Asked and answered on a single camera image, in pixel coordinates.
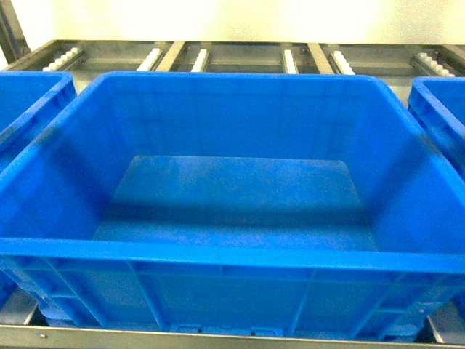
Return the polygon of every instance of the crate base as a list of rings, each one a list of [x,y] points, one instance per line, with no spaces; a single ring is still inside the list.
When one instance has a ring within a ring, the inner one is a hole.
[[[342,161],[137,156],[95,240],[375,251]]]

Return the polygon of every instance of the blue plastic crate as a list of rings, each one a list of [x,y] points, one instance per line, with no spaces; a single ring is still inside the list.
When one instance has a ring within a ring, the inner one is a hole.
[[[412,340],[465,289],[465,184],[371,77],[105,74],[0,195],[51,324]]]
[[[69,73],[0,72],[0,172],[75,96]],[[0,274],[0,307],[13,286]]]
[[[465,78],[417,78],[408,99],[437,147],[465,179]],[[465,294],[454,299],[465,318]]]

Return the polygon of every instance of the metal frame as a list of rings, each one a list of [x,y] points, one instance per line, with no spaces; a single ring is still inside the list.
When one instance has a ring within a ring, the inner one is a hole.
[[[0,325],[0,348],[113,348],[113,349],[464,349],[460,345],[356,342],[272,337],[218,336],[166,332],[72,329]]]
[[[0,47],[9,64],[31,52],[11,0],[0,0]]]

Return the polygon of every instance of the white roller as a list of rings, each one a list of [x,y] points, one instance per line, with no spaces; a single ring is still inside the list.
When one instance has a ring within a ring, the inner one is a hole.
[[[144,59],[142,64],[138,67],[137,71],[150,71],[156,64],[158,58],[161,55],[160,49],[152,49],[147,57]]]

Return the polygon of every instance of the empty crate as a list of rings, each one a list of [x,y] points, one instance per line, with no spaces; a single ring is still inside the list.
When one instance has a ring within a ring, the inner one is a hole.
[[[408,99],[418,119],[437,147],[465,179],[465,78],[417,78]],[[465,318],[465,293],[456,298]]]
[[[75,96],[68,73],[0,72],[0,172]],[[0,306],[12,287],[0,275]]]
[[[51,324],[412,340],[465,289],[465,184],[375,78],[105,74],[0,195]]]

